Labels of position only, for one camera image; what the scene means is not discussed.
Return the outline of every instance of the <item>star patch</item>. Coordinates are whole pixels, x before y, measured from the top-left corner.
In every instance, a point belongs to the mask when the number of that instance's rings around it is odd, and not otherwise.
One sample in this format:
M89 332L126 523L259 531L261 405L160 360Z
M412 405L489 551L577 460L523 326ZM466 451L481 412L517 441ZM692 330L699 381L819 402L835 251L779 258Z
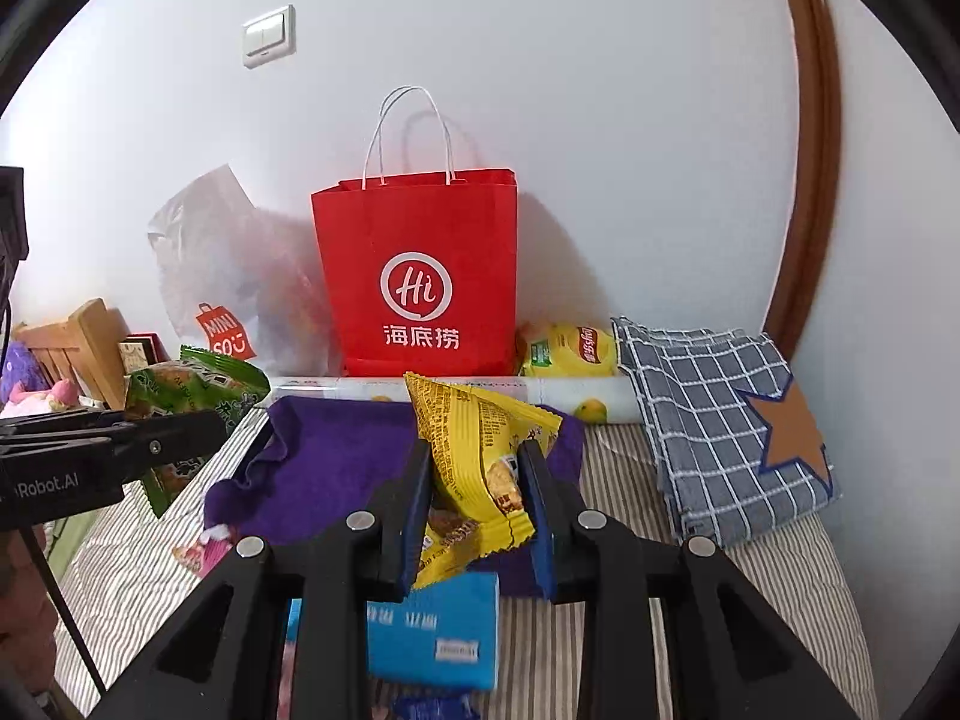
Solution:
M827 467L824 437L817 429L793 374L779 397L757 395L742 389L735 392L767 428L758 472L765 473L796 463L820 480L827 496L832 496L833 480Z

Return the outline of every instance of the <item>plastic bag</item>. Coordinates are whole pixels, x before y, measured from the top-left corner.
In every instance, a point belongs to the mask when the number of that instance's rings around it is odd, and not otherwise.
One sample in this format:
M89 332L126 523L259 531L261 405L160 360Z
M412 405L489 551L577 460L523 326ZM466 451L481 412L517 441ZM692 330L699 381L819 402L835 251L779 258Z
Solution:
M404 379L416 429L433 449L434 497L414 582L423 587L534 535L517 485L517 447L533 439L546 457L563 418L475 386Z
M335 375L319 257L311 268L279 224L251 205L227 165L175 194L147 234L167 316L181 343L249 360L267 374Z

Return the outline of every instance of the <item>snack package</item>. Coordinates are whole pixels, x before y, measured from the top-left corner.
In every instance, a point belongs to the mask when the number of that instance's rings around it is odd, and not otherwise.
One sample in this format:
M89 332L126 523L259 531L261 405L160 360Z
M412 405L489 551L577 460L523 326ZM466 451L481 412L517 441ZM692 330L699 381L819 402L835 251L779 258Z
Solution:
M613 376L616 344L596 327L575 324L525 325L517 331L520 375Z
M458 696L400 696L394 701L400 720L480 720L470 705L469 693Z
M227 424L229 435L269 391L267 377L249 362L183 346L179 360L158 362L131 374L126 412L129 418L143 419L214 409ZM167 464L143 477L143 490L157 517L167 511L207 460L200 457Z
M403 378L416 429L434 459L434 496L414 583L423 587L533 536L517 485L517 447L534 439L546 457L563 418L475 386L440 384L416 373Z

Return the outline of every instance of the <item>cable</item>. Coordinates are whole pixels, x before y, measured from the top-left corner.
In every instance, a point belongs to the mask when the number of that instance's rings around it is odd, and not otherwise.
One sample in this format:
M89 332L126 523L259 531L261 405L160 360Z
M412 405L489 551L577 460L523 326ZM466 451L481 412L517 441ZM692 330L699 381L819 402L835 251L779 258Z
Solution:
M10 326L13 324L13 312L11 312L9 299L7 299L4 304L2 319L5 321L5 326L3 349L0 350L0 371L2 371L7 364L7 347L10 345ZM13 505L16 505L17 501L19 501L19 498L16 496L16 491L13 489L13 483L11 483L10 477L7 475L7 467L2 457L0 457L0 493L3 493L3 498L6 498ZM40 549L40 543L34 535L34 529L30 527L30 525L23 525L18 528L18 531L20 531L23 543L30 553L30 559L34 562L35 567L37 567L37 571L40 572L40 579L43 580L43 586L46 587L47 592L50 594L50 600L54 603L56 613L59 613L61 620L64 621L64 627L66 627L71 640L73 640L74 645L76 645L83 665L86 666L86 670L90 673L90 679L93 679L93 683L96 685L98 692L100 695L103 695L107 692L107 685L104 685L103 678L97 670L97 664L93 659L93 655L90 655L86 642L83 640L83 635L80 633L80 628L77 626L77 621L73 618L73 614L70 613L70 608L66 603L66 599L64 599L64 594L61 593L61 589L56 583L56 577L53 571L50 570L50 565L43 555L43 550Z

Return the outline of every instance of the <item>blue package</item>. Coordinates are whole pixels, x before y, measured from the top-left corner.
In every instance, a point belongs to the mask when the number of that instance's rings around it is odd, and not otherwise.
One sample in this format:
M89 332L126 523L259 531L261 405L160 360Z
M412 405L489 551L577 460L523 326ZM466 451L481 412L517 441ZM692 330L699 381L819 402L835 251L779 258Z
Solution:
M499 606L499 581L486 573L412 590L401 604L368 603L368 671L391 682L493 690ZM300 611L295 599L288 641L296 640Z
M470 697L401 696L394 702L394 714L400 720L480 720L473 711Z

